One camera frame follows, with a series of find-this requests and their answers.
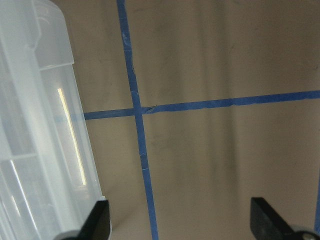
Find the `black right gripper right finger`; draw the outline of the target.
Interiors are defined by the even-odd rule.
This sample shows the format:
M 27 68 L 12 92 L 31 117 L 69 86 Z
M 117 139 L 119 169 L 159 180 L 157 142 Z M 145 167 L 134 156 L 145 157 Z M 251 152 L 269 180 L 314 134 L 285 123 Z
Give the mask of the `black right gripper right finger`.
M 250 230 L 256 240 L 299 239 L 299 235 L 263 197 L 250 200 Z

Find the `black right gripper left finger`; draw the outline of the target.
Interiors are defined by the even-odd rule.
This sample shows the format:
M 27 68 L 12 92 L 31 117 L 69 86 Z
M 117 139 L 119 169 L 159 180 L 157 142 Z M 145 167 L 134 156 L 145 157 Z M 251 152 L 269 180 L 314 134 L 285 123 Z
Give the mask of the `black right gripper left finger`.
M 75 240 L 109 240 L 111 237 L 110 207 L 108 200 L 95 203 Z

